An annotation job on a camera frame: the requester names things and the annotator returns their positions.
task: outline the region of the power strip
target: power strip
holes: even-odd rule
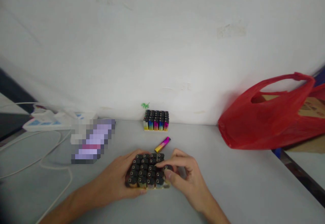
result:
[[[76,120],[91,120],[98,118],[96,113],[77,113],[76,116]],[[70,130],[72,129],[72,125],[62,124],[59,121],[41,122],[33,118],[23,125],[23,129],[26,131]]]

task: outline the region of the black lighter cap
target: black lighter cap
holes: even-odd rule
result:
[[[147,171],[146,170],[139,171],[139,176],[143,176],[143,177],[147,176]]]
[[[152,158],[152,159],[149,160],[150,165],[154,165],[156,163],[157,163],[157,160],[155,158]]]
[[[139,165],[136,165],[136,164],[133,164],[133,165],[131,166],[131,169],[132,169],[132,170],[139,170],[139,169],[140,169],[140,166],[139,166]]]
[[[140,160],[139,159],[134,159],[133,164],[140,164]]]
[[[135,178],[135,177],[130,177],[130,178],[128,179],[128,183],[129,183],[129,184],[136,184],[136,178]]]
[[[162,178],[162,177],[164,177],[164,173],[162,171],[158,171],[158,172],[156,172],[156,177]]]
[[[147,184],[148,185],[154,185],[155,184],[155,180],[153,178],[150,178],[147,180]]]
[[[157,185],[163,185],[164,184],[164,179],[163,178],[157,178],[156,184]]]
[[[168,169],[168,170],[174,171],[174,169],[173,169],[173,167],[171,165],[165,165],[164,166],[164,169]]]
[[[131,176],[131,177],[136,177],[136,176],[138,176],[138,172],[137,172],[136,170],[132,170],[132,171],[130,172],[130,176]]]
[[[148,178],[154,178],[156,176],[156,173],[154,171],[148,172]]]
[[[147,181],[147,178],[145,178],[145,177],[139,177],[138,178],[139,183],[146,183],[146,181]]]
[[[141,169],[141,170],[147,170],[147,169],[148,169],[148,165],[146,165],[146,164],[142,164],[142,165],[140,166],[140,169]]]
[[[146,159],[146,158],[143,158],[142,160],[141,160],[141,164],[148,164],[148,159]]]
[[[149,166],[148,170],[149,171],[156,171],[156,167],[155,166]]]

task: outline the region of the metallic lighter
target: metallic lighter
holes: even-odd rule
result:
[[[154,120],[153,120],[153,129],[154,129],[155,131],[158,131],[158,121],[157,121],[157,119],[154,119]]]
[[[168,131],[169,120],[165,120],[164,122],[164,131]]]
[[[164,172],[163,171],[156,172],[156,177],[157,178],[163,178],[164,177]]]
[[[149,165],[155,165],[157,160],[155,158],[152,158],[149,160]]]
[[[160,153],[160,154],[157,155],[157,157],[163,159],[163,158],[165,158],[165,155],[163,153]]]
[[[156,173],[154,172],[154,171],[150,171],[150,172],[148,172],[148,174],[147,174],[147,177],[148,178],[154,178],[156,176]]]
[[[168,169],[168,170],[171,170],[171,171],[174,171],[173,167],[171,165],[165,165],[164,166],[164,170],[165,169]]]
[[[163,130],[164,130],[164,123],[162,119],[159,119],[159,131],[163,131]]]
[[[167,137],[165,138],[164,141],[162,141],[158,146],[157,148],[155,148],[155,151],[157,153],[159,153],[169,142],[170,142],[171,138],[170,137]]]
[[[151,118],[149,118],[148,120],[148,126],[149,126],[149,130],[153,130],[153,121]]]
[[[147,176],[147,171],[146,170],[139,171],[139,176],[146,177]]]
[[[137,165],[137,164],[133,164],[133,165],[131,166],[131,169],[132,169],[132,170],[136,170],[136,171],[138,171],[138,170],[140,169],[140,166]]]
[[[144,130],[149,130],[148,122],[149,122],[149,120],[147,118],[143,119],[143,129]]]
[[[155,188],[155,180],[153,178],[148,179],[147,186],[148,186],[148,189],[154,189]]]
[[[128,179],[128,185],[131,187],[131,188],[136,188],[138,185],[136,184],[137,180],[135,177],[130,177]]]
[[[155,166],[149,166],[148,171],[156,171],[156,167]]]
[[[146,164],[142,164],[142,165],[140,166],[140,169],[141,169],[141,170],[148,170],[148,165],[146,165]]]
[[[162,161],[164,161],[163,158],[158,158],[158,159],[157,159],[157,163],[162,162]]]
[[[132,170],[132,171],[130,171],[130,176],[131,177],[137,177],[138,176],[138,172],[136,170]]]
[[[139,177],[138,184],[140,188],[147,188],[147,179],[145,177]]]
[[[148,159],[146,159],[146,158],[143,158],[142,160],[141,160],[141,164],[148,164]]]
[[[151,154],[151,155],[150,155],[150,158],[151,158],[151,159],[157,159],[157,154],[156,154],[156,153]]]
[[[137,164],[137,165],[140,164],[140,159],[134,159],[133,164]]]
[[[164,179],[163,178],[157,178],[156,179],[156,188],[161,189],[164,185]]]

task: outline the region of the white wall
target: white wall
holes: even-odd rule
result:
[[[1,0],[0,66],[41,102],[131,120],[150,102],[216,124],[253,84],[323,65],[324,3]]]

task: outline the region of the rainbow lighter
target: rainbow lighter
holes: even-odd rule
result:
[[[162,122],[162,120],[159,120],[159,131],[163,131],[164,129],[164,123]]]
[[[149,130],[148,119],[146,119],[146,118],[143,119],[143,128],[144,128],[144,130]]]
[[[149,119],[148,125],[149,125],[149,130],[153,130],[153,121],[151,119]]]
[[[164,131],[168,131],[168,125],[169,125],[169,121],[168,120],[165,120],[165,123],[164,123]]]
[[[157,148],[155,148],[155,151],[159,153],[169,143],[170,140],[171,140],[170,137],[165,138],[165,140],[162,141],[160,145],[157,146]]]
[[[158,130],[158,122],[157,122],[157,119],[154,119],[154,120],[153,120],[153,129],[154,129],[155,131]]]

